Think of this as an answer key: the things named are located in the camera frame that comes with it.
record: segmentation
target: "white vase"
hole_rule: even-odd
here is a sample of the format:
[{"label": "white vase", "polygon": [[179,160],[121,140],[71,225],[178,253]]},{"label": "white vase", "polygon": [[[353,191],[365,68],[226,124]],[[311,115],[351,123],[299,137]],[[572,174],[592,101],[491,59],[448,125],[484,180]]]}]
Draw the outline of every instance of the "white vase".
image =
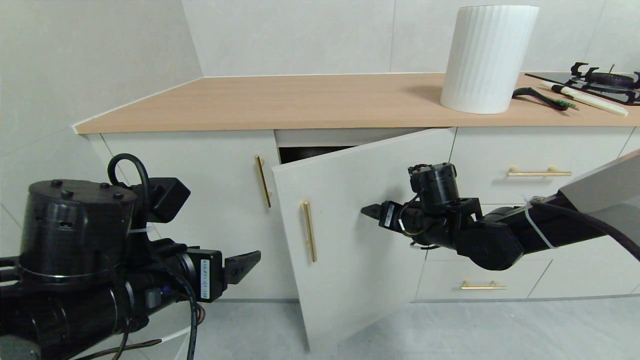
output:
[{"label": "white vase", "polygon": [[440,104],[467,113],[506,111],[538,10],[520,5],[460,8]]}]

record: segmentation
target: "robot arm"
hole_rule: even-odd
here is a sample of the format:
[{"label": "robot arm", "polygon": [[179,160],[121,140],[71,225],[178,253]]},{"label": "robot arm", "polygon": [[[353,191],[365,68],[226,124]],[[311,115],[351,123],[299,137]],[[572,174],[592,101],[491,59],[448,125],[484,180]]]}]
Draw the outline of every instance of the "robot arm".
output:
[{"label": "robot arm", "polygon": [[478,198],[459,197],[453,164],[408,171],[416,193],[411,201],[385,201],[361,212],[422,249],[452,249],[485,269],[505,270],[525,254],[608,234],[640,261],[640,151],[585,174],[555,195],[486,215]]},{"label": "robot arm", "polygon": [[[191,192],[176,178],[149,179],[134,156],[114,159],[112,184],[57,179],[29,187],[20,255],[0,258],[3,359],[70,359],[142,329],[189,293],[216,300],[260,261],[259,251],[223,259],[169,238],[149,241],[147,221],[173,220]],[[143,184],[119,183],[117,159],[137,162]]]}]

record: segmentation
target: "label sticker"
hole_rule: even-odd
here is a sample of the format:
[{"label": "label sticker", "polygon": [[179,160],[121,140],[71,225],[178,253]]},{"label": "label sticker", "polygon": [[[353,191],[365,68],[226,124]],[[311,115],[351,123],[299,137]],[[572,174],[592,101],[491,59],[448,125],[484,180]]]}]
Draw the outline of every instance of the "label sticker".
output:
[{"label": "label sticker", "polygon": [[387,218],[385,219],[385,227],[389,227],[391,225],[391,218],[394,216],[394,208],[393,204],[389,204],[389,209],[387,210]]},{"label": "label sticker", "polygon": [[200,260],[200,297],[209,298],[209,260]]}]

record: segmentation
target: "baseboard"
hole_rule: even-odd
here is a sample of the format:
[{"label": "baseboard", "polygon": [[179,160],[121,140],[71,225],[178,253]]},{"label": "baseboard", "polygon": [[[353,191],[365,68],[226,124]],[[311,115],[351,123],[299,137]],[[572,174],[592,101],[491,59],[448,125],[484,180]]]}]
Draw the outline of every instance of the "baseboard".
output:
[{"label": "baseboard", "polygon": [[[536,299],[424,299],[414,300],[411,304],[425,304],[430,302],[526,302],[526,301],[563,301],[563,300],[594,300],[618,299],[625,297],[640,297],[640,294],[604,295],[590,297],[550,297]],[[257,304],[299,304],[299,299],[219,299],[216,302],[254,302]]]},{"label": "baseboard", "polygon": [[595,300],[595,299],[619,299],[625,297],[640,297],[640,294],[604,295],[588,297],[549,297],[535,299],[426,299],[414,300],[412,304],[425,304],[430,302],[536,302],[536,301],[564,301],[564,300]]}]

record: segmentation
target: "cabinet handle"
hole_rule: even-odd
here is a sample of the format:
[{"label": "cabinet handle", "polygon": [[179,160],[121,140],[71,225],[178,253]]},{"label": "cabinet handle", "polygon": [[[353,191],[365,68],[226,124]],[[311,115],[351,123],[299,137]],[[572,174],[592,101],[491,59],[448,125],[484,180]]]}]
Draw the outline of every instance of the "cabinet handle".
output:
[{"label": "cabinet handle", "polygon": [[311,223],[311,205],[309,201],[305,200],[302,202],[302,210],[305,212],[305,222],[307,223],[307,245],[311,249],[311,261],[318,261],[318,255],[316,253],[316,239],[314,236],[314,226]]},{"label": "cabinet handle", "polygon": [[549,167],[547,171],[518,171],[515,167],[509,168],[507,176],[510,177],[541,177],[541,176],[571,176],[570,171],[560,171],[555,167]]},{"label": "cabinet handle", "polygon": [[263,165],[264,165],[264,159],[260,158],[259,155],[256,155],[255,167],[258,168],[258,176],[260,176],[260,180],[262,181],[262,191],[264,192],[264,200],[267,202],[267,208],[271,208],[271,191],[267,189],[267,182],[264,180],[264,171],[262,171]]},{"label": "cabinet handle", "polygon": [[466,280],[464,280],[462,282],[462,286],[460,286],[460,289],[461,290],[507,290],[507,287],[500,286],[495,281],[490,282],[489,286],[471,286]]}]

